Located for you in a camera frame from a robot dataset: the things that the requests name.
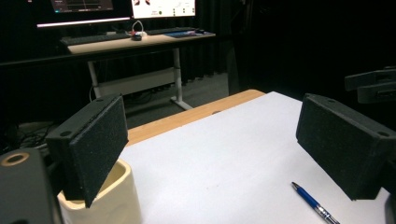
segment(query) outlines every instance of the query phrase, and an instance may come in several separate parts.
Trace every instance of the computer monitor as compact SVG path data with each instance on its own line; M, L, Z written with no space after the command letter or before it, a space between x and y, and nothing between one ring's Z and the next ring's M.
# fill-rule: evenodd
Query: computer monitor
M131 0L134 19L193 17L195 0Z
M98 22L120 22L132 18L131 0L29 1L36 26L40 29Z

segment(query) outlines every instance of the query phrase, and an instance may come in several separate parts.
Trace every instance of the wooden table edge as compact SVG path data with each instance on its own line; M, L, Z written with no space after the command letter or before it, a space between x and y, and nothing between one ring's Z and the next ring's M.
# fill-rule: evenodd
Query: wooden table edge
M128 130L129 142L126 146L128 147L132 144L144 141L158 134L166 133L170 130L194 122L198 119L206 118L214 113L229 109L236 105L241 105L242 103L263 96L264 94L265 93L256 90L242 91L217 101L180 112L167 118L158 119L150 123L132 128Z

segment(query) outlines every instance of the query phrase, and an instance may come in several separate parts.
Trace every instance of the white table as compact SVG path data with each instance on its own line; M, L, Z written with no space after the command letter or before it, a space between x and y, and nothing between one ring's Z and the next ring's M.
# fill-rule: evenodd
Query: white table
M125 148L143 222L325 223L294 181L341 223L385 223L384 189L350 201L298 145L301 105L270 92Z

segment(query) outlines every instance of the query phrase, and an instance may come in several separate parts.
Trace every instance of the blue pen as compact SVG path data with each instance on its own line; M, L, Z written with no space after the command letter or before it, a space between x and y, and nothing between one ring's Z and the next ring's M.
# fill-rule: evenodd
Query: blue pen
M311 207L317 211L317 213L323 217L324 220L326 220L327 223L330 224L340 224L337 220L335 220L332 215L324 207L322 207L317 201L315 201L314 198L311 197L303 188L301 188L298 184L291 182L291 185L295 190L297 190L297 193L300 194L301 197L304 198L304 200L311 205Z

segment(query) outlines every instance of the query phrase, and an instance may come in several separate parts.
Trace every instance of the beige cup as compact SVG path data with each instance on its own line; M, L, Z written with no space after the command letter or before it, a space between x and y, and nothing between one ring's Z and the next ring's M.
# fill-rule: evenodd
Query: beige cup
M141 222L132 170L122 160L117 160L90 208L85 208L84 201L67 201L62 192L58 200L65 224Z

